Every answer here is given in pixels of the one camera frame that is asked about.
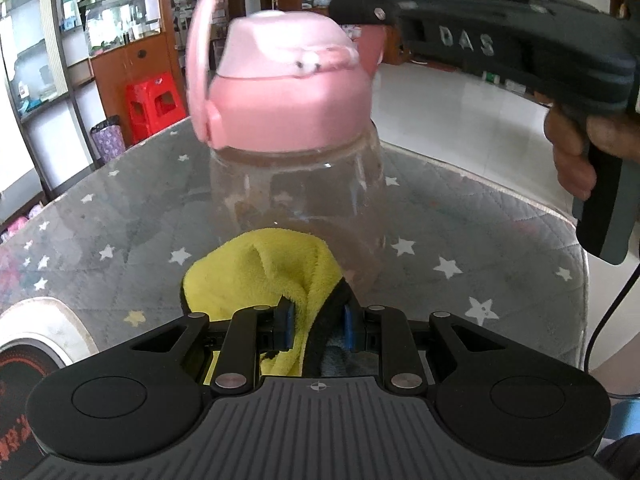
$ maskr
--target pink bottle lid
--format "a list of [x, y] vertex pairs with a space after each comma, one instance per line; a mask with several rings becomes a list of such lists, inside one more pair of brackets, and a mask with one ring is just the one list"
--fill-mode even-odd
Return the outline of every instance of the pink bottle lid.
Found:
[[202, 142], [216, 150], [299, 152], [348, 142], [366, 127], [382, 27], [362, 27], [356, 47], [314, 12], [265, 10], [233, 20], [207, 94], [218, 1], [198, 2], [187, 47], [191, 121]]

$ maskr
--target yellow cloth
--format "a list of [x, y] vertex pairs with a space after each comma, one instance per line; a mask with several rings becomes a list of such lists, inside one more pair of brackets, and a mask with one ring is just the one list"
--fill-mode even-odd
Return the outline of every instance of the yellow cloth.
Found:
[[263, 374], [300, 376], [306, 340], [316, 315], [342, 278], [327, 245], [315, 236], [284, 229], [240, 235], [195, 262], [182, 287], [192, 312], [210, 320], [231, 319], [236, 310], [284, 296], [295, 304], [293, 349], [263, 360]]

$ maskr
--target red stool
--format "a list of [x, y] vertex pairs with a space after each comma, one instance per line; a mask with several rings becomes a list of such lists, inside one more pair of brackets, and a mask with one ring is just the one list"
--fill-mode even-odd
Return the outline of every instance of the red stool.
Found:
[[168, 72], [127, 85], [126, 97], [134, 144], [187, 116]]

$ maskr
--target white tiled floor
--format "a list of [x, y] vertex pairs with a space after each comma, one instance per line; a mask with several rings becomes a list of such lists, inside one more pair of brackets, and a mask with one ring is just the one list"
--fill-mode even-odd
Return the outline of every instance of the white tiled floor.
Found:
[[[570, 216], [572, 197], [556, 180], [543, 133], [546, 108], [478, 78], [406, 63], [382, 64], [374, 83], [372, 118], [380, 138], [456, 165]], [[638, 246], [637, 239], [632, 241]], [[619, 267], [590, 257], [589, 329], [594, 329], [638, 258]], [[592, 367], [640, 332], [640, 285], [609, 322]]]

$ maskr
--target clear plastic bottle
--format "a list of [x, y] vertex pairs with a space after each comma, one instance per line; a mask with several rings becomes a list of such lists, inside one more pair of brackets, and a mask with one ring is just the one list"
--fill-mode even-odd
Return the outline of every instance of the clear plastic bottle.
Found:
[[278, 227], [322, 238], [356, 292], [382, 267], [385, 190], [373, 123], [340, 146], [294, 153], [211, 150], [216, 233]]
[[268, 10], [233, 20], [207, 87], [210, 16], [190, 27], [191, 122], [211, 149], [220, 243], [277, 227], [322, 238], [356, 293], [378, 275], [385, 245], [380, 142], [370, 119], [384, 31], [354, 44], [331, 19]]

